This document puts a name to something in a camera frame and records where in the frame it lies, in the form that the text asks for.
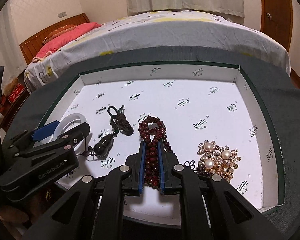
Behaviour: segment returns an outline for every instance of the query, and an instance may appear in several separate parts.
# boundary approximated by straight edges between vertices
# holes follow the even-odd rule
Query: pearl
[[[204,162],[204,166],[205,166],[208,170],[212,169],[212,168],[213,168],[213,165],[214,165],[213,160],[206,160],[206,161]]]
[[[209,152],[213,150],[213,145],[211,143],[205,143],[203,148],[206,152]]]
[[[227,160],[230,158],[230,155],[231,155],[231,152],[228,151],[228,150],[225,150],[221,153],[221,157],[224,159],[224,160]]]

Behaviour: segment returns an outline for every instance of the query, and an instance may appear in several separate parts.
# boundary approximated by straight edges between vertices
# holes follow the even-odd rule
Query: wooden door
[[[289,51],[292,35],[291,0],[264,0],[264,9],[262,11],[264,20],[263,33],[279,42]]]

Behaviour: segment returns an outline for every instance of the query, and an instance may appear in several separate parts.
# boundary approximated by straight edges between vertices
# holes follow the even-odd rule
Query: gold brooch
[[[234,169],[239,166],[235,163],[241,160],[236,157],[238,149],[229,150],[229,146],[225,149],[216,145],[215,141],[199,144],[198,155],[202,155],[198,161],[197,172],[200,175],[219,174],[226,181],[230,182],[233,178]]]

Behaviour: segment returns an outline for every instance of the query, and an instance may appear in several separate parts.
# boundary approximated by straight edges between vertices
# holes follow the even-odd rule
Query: wall outlet
[[[64,16],[67,16],[67,13],[66,12],[62,12],[62,13],[58,13],[58,17],[59,18],[62,18]]]

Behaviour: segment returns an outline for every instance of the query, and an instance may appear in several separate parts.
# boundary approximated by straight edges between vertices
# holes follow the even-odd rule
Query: door frame
[[[293,9],[292,9],[292,0],[290,1],[290,18],[291,18],[291,24],[290,24],[290,33],[289,33],[289,42],[288,42],[288,52],[290,49],[291,44],[291,38],[292,38],[292,27],[293,27]],[[260,31],[263,33],[265,27],[265,0],[261,0],[261,26]]]

